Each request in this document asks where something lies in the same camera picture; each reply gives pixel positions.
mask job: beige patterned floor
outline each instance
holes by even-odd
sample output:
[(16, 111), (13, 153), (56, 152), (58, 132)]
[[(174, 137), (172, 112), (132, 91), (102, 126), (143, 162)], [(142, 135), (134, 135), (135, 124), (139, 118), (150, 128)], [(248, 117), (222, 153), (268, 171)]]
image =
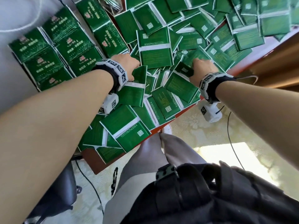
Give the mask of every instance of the beige patterned floor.
[[(207, 162), (217, 163), (222, 160), (231, 166), (240, 166), (229, 144), (227, 135), (226, 127), (229, 110), (224, 108), (222, 113), (223, 117), (220, 121), (208, 123), (198, 108), (193, 107), (171, 123), (173, 134), (185, 140)], [(288, 195), (299, 199), (297, 191), (299, 174), (297, 170), (280, 158), (234, 114), (230, 116), (229, 132), (235, 151), (246, 170), (267, 179), (283, 189)], [(82, 171), (95, 185), (104, 206), (111, 198), (110, 185), (114, 168), (118, 167), (120, 174), (123, 166), (136, 150), (137, 148), (133, 149), (98, 175), (94, 175), (84, 161), (79, 162)], [(95, 192), (77, 167), (75, 165), (73, 167), (77, 184), (83, 187), (83, 191), (78, 195), (73, 211), (67, 211), (48, 218), (44, 222), (45, 224), (102, 223), (103, 216), (101, 211), (97, 209), (99, 201)]]

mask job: black waist bag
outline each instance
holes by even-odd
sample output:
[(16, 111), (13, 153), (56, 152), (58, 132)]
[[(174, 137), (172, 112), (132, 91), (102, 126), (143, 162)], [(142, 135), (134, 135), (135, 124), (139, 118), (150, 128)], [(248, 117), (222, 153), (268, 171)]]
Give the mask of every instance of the black waist bag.
[(237, 167), (161, 167), (121, 224), (299, 223), (299, 202)]

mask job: white shoe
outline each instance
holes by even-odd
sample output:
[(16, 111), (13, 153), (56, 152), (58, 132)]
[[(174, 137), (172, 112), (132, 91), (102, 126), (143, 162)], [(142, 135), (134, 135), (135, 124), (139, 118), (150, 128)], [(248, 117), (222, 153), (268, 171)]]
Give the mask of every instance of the white shoe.
[(167, 124), (165, 127), (163, 127), (162, 133), (172, 134), (172, 129), (171, 129), (170, 124)]

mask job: sunlight patch on floor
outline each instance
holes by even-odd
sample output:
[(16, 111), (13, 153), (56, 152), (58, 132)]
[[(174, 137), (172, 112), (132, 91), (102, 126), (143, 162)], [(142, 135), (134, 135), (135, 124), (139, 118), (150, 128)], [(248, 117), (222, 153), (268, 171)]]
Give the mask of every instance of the sunlight patch on floor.
[[(251, 171), (268, 182), (279, 186), (279, 183), (270, 177), (267, 168), (260, 164), (259, 160), (245, 142), (233, 143), (233, 147), (245, 170)], [(209, 145), (197, 147), (194, 148), (194, 150), (208, 163), (219, 164), (219, 160), (221, 160), (226, 162), (229, 166), (241, 168), (230, 144)]]

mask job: gray wall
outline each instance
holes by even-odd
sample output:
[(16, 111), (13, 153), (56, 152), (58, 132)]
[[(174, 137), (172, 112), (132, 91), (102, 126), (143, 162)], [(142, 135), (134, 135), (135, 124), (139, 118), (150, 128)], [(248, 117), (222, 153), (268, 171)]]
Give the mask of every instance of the gray wall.
[[(74, 8), (71, 0), (62, 1)], [(32, 22), (38, 7), (38, 0), (0, 0), (0, 30), (14, 29)], [(58, 0), (42, 0), (42, 12), (34, 26), (22, 31), (0, 33), (0, 113), (37, 93), (7, 44), (32, 28), (41, 26), (61, 8)]]

